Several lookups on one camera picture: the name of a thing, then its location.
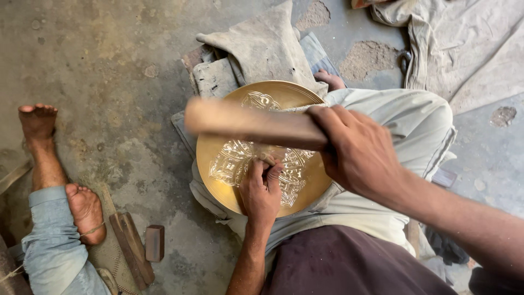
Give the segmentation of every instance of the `woven mat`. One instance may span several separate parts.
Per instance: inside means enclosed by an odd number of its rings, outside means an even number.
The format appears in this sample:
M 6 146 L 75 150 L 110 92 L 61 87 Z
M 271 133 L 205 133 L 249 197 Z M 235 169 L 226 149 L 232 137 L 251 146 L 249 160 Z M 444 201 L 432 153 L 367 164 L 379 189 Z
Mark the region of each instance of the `woven mat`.
M 109 216 L 115 214 L 116 209 L 105 183 L 107 175 L 107 168 L 99 166 L 95 171 L 80 176 L 79 183 L 89 187 L 99 196 L 107 229 L 105 240 L 89 249 L 88 259 L 95 268 L 105 268 L 111 272 L 122 294 L 141 295 L 109 220 Z

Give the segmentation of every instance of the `wooden stick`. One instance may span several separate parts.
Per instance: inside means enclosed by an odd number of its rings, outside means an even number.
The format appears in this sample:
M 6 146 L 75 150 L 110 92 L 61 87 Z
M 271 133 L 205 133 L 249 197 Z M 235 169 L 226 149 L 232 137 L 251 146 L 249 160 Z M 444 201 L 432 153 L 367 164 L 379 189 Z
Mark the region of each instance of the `wooden stick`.
M 419 259 L 420 244 L 419 244 L 419 233 L 420 225 L 419 222 L 415 219 L 409 219 L 408 224 L 404 225 L 404 233 L 406 234 L 406 239 L 415 249 L 415 258 Z
M 0 180 L 0 195 L 3 194 L 15 181 L 31 170 L 32 164 L 27 160 L 24 164 L 18 166 L 11 173 Z
M 142 273 L 138 268 L 139 261 L 137 261 L 135 255 L 133 255 L 133 251 L 131 250 L 129 241 L 127 240 L 126 235 L 124 234 L 124 229 L 119 218 L 120 215 L 120 213 L 115 213 L 109 217 L 109 220 L 111 221 L 111 226 L 113 227 L 113 231 L 115 232 L 115 236 L 118 240 L 118 244 L 120 245 L 120 249 L 122 250 L 122 254 L 126 259 L 127 266 L 129 266 L 129 270 L 133 275 L 133 280 L 135 281 L 138 289 L 142 291 L 147 288 L 147 284 L 145 283 L 144 277 L 142 276 Z
M 269 166 L 271 166 L 271 167 L 273 167 L 273 166 L 275 166 L 277 164 L 266 153 L 261 153 L 260 156 L 258 156 L 258 158 L 261 159 L 262 161 L 268 163 Z
M 131 218 L 131 214 L 126 212 L 119 215 L 118 221 L 120 221 L 122 231 L 126 236 L 129 247 L 131 248 L 131 252 L 135 256 L 135 261 L 138 266 L 138 270 L 144 279 L 144 283 L 146 283 L 146 285 L 153 283 L 155 280 L 153 267 L 151 267 L 151 263 L 146 260 L 146 251 L 144 249 L 144 245 L 142 245 L 142 241 L 140 240 L 140 235 L 136 229 L 135 222 Z
M 193 134 L 322 151 L 329 144 L 313 119 L 302 113 L 271 112 L 238 103 L 193 98 L 185 108 L 185 128 Z

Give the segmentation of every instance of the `beige trousers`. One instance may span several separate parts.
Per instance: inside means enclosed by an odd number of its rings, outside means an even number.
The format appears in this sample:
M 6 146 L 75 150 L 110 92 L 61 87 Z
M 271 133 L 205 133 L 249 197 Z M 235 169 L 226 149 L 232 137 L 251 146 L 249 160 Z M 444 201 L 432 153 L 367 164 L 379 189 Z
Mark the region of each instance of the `beige trousers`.
M 428 181 L 456 136 L 447 101 L 427 91 L 340 89 L 328 93 L 324 100 L 366 114 L 388 127 L 402 166 Z M 243 240 L 247 217 L 225 208 L 211 196 L 200 178 L 196 161 L 190 186 L 195 198 L 217 217 L 217 222 L 228 224 Z M 414 255 L 403 232 L 408 221 L 407 216 L 347 192 L 333 182 L 308 208 L 276 219 L 266 246 L 266 259 L 272 258 L 272 250 L 284 239 L 325 225 L 356 228 L 400 245 Z

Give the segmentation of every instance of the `maroon shirt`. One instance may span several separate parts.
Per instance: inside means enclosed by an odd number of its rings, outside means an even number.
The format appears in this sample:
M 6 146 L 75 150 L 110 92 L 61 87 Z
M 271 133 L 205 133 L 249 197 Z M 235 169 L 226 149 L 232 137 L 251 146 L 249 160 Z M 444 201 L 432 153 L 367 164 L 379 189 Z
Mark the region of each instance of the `maroon shirt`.
M 277 249 L 263 295 L 456 295 L 404 248 L 341 225 L 305 230 Z

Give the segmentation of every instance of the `bare foot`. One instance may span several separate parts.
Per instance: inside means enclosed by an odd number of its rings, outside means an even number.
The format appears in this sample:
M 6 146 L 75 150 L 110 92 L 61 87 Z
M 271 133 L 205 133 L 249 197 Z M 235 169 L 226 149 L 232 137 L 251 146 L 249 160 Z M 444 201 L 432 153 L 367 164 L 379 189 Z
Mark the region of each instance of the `bare foot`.
M 65 185 L 65 194 L 69 202 L 69 209 L 73 215 L 74 224 L 78 227 L 80 235 L 88 233 L 102 224 L 102 204 L 98 196 L 87 187 L 70 183 Z M 105 224 L 94 232 L 80 237 L 86 245 L 100 244 L 105 239 Z
M 42 103 L 18 108 L 18 117 L 22 122 L 22 130 L 30 150 L 41 144 L 52 143 L 57 112 L 55 107 Z
M 329 85 L 329 87 L 327 88 L 328 92 L 346 88 L 346 85 L 344 85 L 344 81 L 342 81 L 342 78 L 340 78 L 337 75 L 332 75 L 324 69 L 320 69 L 319 72 L 313 75 L 313 77 L 315 77 L 317 81 L 327 83 L 327 85 Z

